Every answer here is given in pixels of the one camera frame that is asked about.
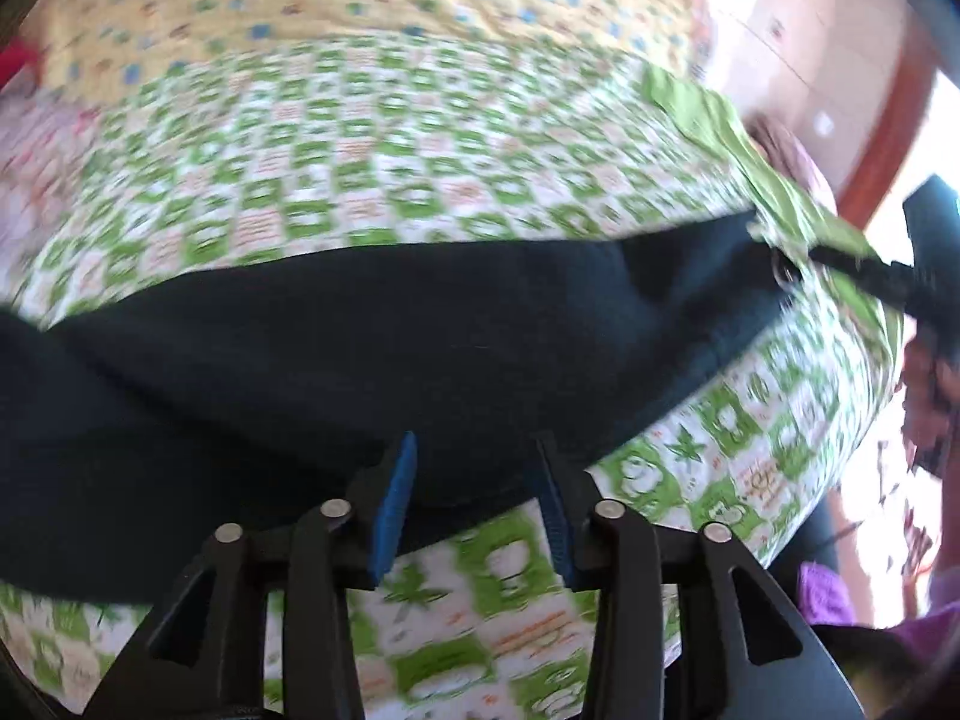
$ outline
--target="green and white checkered fabric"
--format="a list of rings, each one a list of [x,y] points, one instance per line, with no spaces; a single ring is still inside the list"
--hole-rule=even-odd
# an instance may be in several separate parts
[[[174,67],[104,117],[82,197],[16,306],[48,324],[191,269],[348,245],[627,236],[750,207],[733,163],[644,100],[643,73],[609,50],[395,34]],[[771,559],[870,418],[865,332],[811,274],[741,360],[594,466],[597,484],[654,522],[728,522]],[[368,717],[577,712],[595,599],[564,589],[548,554],[530,503],[352,594]],[[0,586],[8,649],[74,710],[142,613]],[[280,616],[275,597],[270,704]]]

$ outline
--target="black mount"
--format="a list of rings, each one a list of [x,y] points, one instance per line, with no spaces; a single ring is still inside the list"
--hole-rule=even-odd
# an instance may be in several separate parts
[[[862,720],[813,631],[726,525],[653,526],[602,498],[552,437],[536,445],[529,476],[555,569],[572,590],[600,591],[583,720]],[[83,720],[360,720],[346,590],[373,589],[389,570],[415,472],[407,435],[356,476],[346,499],[293,527],[218,528],[137,629]],[[663,584],[678,586],[683,637],[668,680]],[[267,593],[281,587],[278,715],[263,709],[263,645]]]

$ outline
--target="metal ring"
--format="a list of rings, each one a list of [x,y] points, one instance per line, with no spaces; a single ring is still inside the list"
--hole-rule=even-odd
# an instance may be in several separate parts
[[[770,266],[773,270],[776,285],[788,295],[795,295],[800,291],[800,271],[778,248],[770,250]]]

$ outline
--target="wooden door frame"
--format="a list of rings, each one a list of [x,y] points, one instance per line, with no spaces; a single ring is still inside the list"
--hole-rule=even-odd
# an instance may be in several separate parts
[[[926,120],[939,66],[928,30],[911,11],[885,107],[837,202],[837,213],[853,226],[867,226],[904,166]]]

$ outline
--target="pink fabric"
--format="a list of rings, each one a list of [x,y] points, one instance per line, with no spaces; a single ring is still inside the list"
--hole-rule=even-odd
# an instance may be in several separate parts
[[[73,205],[97,134],[97,111],[13,78],[0,90],[0,298]]]
[[[816,202],[837,212],[836,198],[827,178],[806,153],[803,144],[784,124],[766,114],[756,114],[747,123],[747,132],[762,149],[763,158],[776,172],[794,181]]]
[[[854,625],[856,615],[840,575],[815,562],[800,564],[797,607],[810,625]]]

